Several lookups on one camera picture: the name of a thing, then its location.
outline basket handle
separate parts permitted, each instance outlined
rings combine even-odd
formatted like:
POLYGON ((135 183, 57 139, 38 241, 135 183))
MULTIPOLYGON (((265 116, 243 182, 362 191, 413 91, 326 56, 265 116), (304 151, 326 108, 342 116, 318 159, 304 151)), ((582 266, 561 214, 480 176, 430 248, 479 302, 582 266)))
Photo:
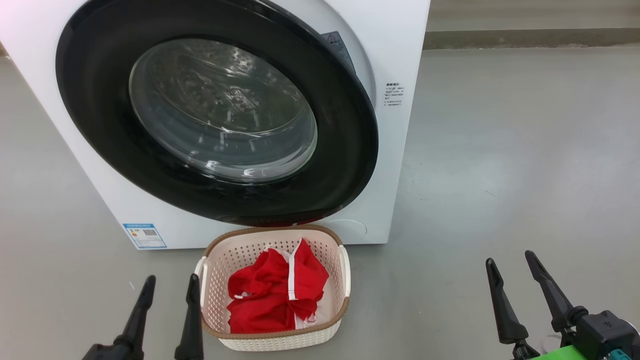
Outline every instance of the basket handle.
POLYGON ((342 265, 342 279, 344 280, 344 297, 351 295, 351 263, 344 245, 340 245, 340 265, 342 265))
POLYGON ((207 285, 207 274, 209 273, 207 266, 207 257, 203 256, 198 263, 196 264, 196 269, 193 271, 194 274, 198 276, 200 279, 200 308, 204 306, 204 288, 207 285))

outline laundry basket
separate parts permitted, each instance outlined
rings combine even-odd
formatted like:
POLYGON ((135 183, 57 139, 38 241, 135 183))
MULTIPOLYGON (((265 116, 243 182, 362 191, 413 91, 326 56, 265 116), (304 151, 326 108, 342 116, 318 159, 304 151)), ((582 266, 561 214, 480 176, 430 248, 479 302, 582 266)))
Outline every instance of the laundry basket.
POLYGON ((228 348, 239 351, 273 351, 308 347, 324 343, 340 327, 349 304, 351 269, 349 256, 340 238, 331 230, 317 225, 287 228, 245 229, 232 231, 215 239, 204 252, 194 271, 200 276, 202 326, 228 348), (318 303, 331 313, 331 320, 306 329, 261 334, 231 334, 227 306, 229 277, 252 265, 266 248, 292 252, 304 238, 316 258, 329 273, 324 296, 318 303))

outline gray floor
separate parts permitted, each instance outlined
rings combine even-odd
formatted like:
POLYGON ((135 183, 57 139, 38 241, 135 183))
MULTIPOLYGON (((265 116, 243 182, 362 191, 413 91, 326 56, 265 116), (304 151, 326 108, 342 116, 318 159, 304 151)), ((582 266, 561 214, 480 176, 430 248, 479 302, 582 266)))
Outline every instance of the gray floor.
MULTIPOLYGON (((350 247, 336 337, 208 359, 506 359, 484 260, 530 343, 550 315, 523 252, 574 304, 640 323, 640 49, 424 53, 391 240, 350 247)), ((28 87, 0 60, 0 358, 80 359, 158 276, 147 359, 171 359, 199 250, 139 252, 28 87)))

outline red fabric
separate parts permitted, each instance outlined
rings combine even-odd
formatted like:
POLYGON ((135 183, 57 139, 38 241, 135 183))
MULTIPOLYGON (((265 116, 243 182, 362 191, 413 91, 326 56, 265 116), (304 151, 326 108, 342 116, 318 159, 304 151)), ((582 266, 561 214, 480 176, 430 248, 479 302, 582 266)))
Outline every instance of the red fabric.
POLYGON ((295 316, 305 320, 317 309, 329 274, 302 239, 289 266, 274 249, 260 254, 253 265, 238 270, 228 282, 229 296, 234 299, 227 309, 231 313, 231 333, 251 334, 295 330, 295 316), (294 272, 294 293, 289 300, 289 272, 294 272))

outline white washing machine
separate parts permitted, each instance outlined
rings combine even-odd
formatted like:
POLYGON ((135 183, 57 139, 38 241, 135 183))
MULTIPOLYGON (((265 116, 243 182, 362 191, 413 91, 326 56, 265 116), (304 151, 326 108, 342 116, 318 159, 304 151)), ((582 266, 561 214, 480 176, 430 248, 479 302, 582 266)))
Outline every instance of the white washing machine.
POLYGON ((428 10, 3 1, 0 42, 138 249, 305 223, 386 243, 428 10))

